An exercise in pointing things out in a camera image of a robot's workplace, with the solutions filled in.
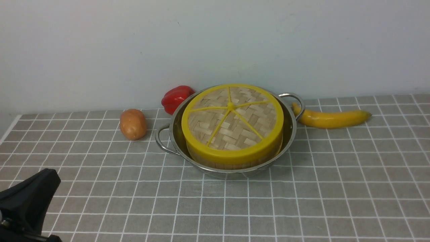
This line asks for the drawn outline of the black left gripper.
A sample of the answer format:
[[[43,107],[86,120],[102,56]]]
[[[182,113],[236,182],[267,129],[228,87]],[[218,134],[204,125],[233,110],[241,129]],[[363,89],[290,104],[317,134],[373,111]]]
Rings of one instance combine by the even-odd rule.
[[[55,169],[45,168],[0,193],[2,242],[61,242],[42,235],[45,216],[61,183]]]

